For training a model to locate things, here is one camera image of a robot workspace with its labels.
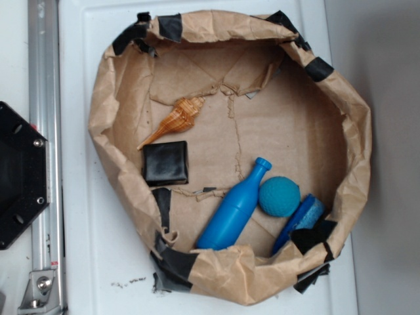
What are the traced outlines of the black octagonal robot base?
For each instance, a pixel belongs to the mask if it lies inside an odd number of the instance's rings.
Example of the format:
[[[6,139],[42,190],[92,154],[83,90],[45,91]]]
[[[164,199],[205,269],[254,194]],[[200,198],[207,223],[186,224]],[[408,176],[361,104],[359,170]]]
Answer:
[[[47,144],[31,124],[1,103],[1,250],[49,204]]]

